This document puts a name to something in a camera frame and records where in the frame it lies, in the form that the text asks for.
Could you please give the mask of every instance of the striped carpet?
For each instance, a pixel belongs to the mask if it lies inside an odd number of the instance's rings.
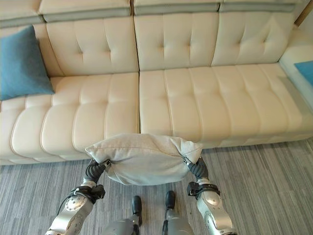
[[[206,149],[211,182],[222,192],[224,207],[241,235],[313,234],[313,139],[247,147]],[[14,165],[0,168],[0,234],[43,235],[59,203],[80,185],[88,161]],[[160,235],[168,190],[177,193],[177,211],[196,235],[207,234],[186,195],[192,175],[153,187],[123,186],[105,175],[106,196],[98,201],[81,234],[100,235],[112,221],[131,214],[131,198],[143,201],[142,235]]]

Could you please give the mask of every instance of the blue pillow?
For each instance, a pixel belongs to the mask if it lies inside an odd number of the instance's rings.
[[[54,94],[33,26],[0,40],[0,100]]]
[[[313,86],[313,60],[294,64],[299,72]]]

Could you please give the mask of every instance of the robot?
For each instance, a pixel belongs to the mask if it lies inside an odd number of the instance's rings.
[[[187,187],[189,196],[197,200],[209,235],[238,235],[233,229],[231,219],[223,208],[220,191],[216,185],[210,183],[208,170],[202,158],[193,164],[188,158],[183,159],[189,170],[196,177],[196,182],[190,182]],[[111,164],[110,160],[98,164],[95,160],[89,163],[83,183],[73,189],[63,203],[66,204],[53,220],[45,235],[78,235],[85,218],[92,210],[93,204],[105,196],[103,185],[97,182],[104,170]],[[193,235],[188,221],[175,212],[175,193],[169,191],[166,195],[166,213],[162,228],[162,235]],[[133,215],[111,223],[102,235],[139,235],[142,224],[141,199],[132,199]]]

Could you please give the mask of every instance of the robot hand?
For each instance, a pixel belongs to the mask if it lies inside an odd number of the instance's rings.
[[[200,157],[196,164],[184,158],[184,163],[197,179],[196,183],[189,183],[187,193],[197,199],[198,210],[202,214],[209,234],[237,235],[229,215],[223,208],[220,191],[216,185],[209,182],[209,174],[203,158]]]
[[[83,183],[73,189],[66,197],[64,201],[67,200],[67,202],[64,209],[60,214],[58,212],[45,235],[77,235],[80,233],[93,204],[105,195],[103,185],[97,185],[97,182],[109,165],[109,160],[101,164],[91,160],[86,169]]]

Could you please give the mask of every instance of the backrest cushion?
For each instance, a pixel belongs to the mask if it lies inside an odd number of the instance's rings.
[[[224,12],[212,66],[275,63],[286,49],[293,13]]]
[[[138,71],[132,17],[47,23],[65,76]]]
[[[135,16],[140,70],[210,66],[218,13]]]

